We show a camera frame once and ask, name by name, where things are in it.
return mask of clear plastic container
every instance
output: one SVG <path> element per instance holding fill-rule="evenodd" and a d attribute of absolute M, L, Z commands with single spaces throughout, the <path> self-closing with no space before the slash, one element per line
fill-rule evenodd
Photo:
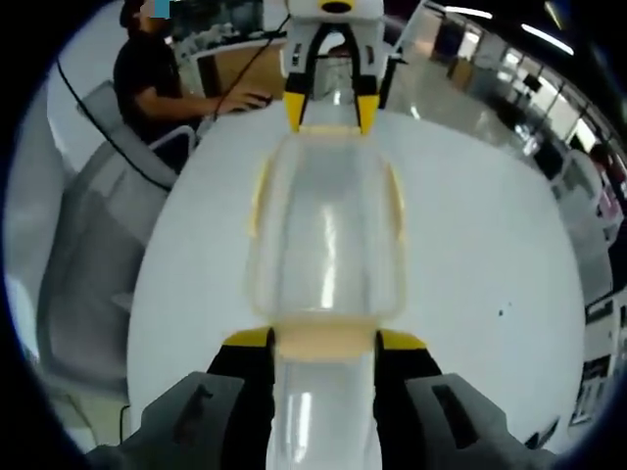
<path fill-rule="evenodd" d="M 352 127 L 286 137 L 251 219 L 248 294 L 272 322 L 382 319 L 405 301 L 403 200 L 394 169 Z"/>

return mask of white table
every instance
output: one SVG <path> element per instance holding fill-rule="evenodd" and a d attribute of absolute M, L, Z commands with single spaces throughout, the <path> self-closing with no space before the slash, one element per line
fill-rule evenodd
<path fill-rule="evenodd" d="M 311 103 L 307 116 L 352 112 Z M 206 370 L 228 335 L 264 324 L 244 293 L 246 228 L 262 162 L 287 132 L 278 122 L 286 122 L 281 103 L 221 118 L 169 196 L 130 320 L 134 429 L 149 403 Z M 520 440 L 558 415 L 565 423 L 579 387 L 584 310 L 548 182 L 498 149 L 424 120 L 381 112 L 372 135 L 406 200 L 408 303 L 385 326 L 424 339 L 445 372 L 506 412 Z"/>

